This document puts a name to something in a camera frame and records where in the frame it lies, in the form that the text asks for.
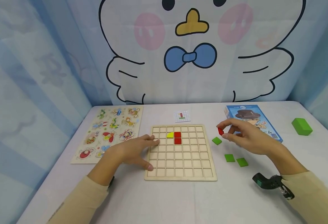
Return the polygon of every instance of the left hand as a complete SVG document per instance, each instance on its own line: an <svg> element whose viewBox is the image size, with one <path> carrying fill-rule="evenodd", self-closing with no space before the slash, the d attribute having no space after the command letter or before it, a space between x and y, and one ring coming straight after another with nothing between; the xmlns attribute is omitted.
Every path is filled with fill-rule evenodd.
<svg viewBox="0 0 328 224"><path fill-rule="evenodd" d="M145 170L152 171L153 166L148 161L141 158L140 154L145 148L150 146L157 146L159 144L159 140L153 140L154 135L149 136L146 134L141 137L129 139L126 142L112 146L107 151L115 150L117 153L119 153L121 162L123 163L139 165Z"/></svg>

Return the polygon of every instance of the light blue curtain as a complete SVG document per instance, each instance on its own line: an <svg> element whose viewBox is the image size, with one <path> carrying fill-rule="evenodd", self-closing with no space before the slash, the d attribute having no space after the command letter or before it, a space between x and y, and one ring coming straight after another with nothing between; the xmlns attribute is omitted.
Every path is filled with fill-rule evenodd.
<svg viewBox="0 0 328 224"><path fill-rule="evenodd" d="M0 224L20 217L91 108L33 2L0 0Z"/></svg>
<svg viewBox="0 0 328 224"><path fill-rule="evenodd" d="M289 100L302 103L328 129L328 26Z"/></svg>

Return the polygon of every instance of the right hand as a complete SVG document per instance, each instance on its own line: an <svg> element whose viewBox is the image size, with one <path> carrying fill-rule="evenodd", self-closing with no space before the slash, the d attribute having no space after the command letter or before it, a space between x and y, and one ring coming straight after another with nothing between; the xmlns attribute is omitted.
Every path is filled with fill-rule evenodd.
<svg viewBox="0 0 328 224"><path fill-rule="evenodd" d="M281 143L249 122L230 118L219 123L216 127L224 129L230 125L229 132L223 134L222 137L231 142L235 142L238 146L241 146L251 153L269 155L272 151L284 147Z"/></svg>

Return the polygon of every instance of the fabric backdrop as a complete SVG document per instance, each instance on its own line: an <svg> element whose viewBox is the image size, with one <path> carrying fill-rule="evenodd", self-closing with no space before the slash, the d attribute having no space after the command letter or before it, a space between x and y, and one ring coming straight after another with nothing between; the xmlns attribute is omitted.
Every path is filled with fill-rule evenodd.
<svg viewBox="0 0 328 224"><path fill-rule="evenodd" d="M328 0L0 0L0 223L91 106L285 100L297 80L328 128Z"/></svg>

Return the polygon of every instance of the green block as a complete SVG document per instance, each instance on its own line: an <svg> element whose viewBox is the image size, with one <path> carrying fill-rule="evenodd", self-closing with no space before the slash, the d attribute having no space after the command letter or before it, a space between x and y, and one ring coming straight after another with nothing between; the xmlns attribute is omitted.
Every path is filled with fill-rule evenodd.
<svg viewBox="0 0 328 224"><path fill-rule="evenodd" d="M215 137L212 141L217 145L222 142L221 139L219 139L218 137Z"/></svg>
<svg viewBox="0 0 328 224"><path fill-rule="evenodd" d="M240 167L245 167L249 165L245 158L239 158L236 161L240 165Z"/></svg>
<svg viewBox="0 0 328 224"><path fill-rule="evenodd" d="M233 158L233 154L225 154L226 162L235 162L235 158Z"/></svg>
<svg viewBox="0 0 328 224"><path fill-rule="evenodd" d="M304 118L295 118L292 125L299 135L309 135L312 132L312 128Z"/></svg>

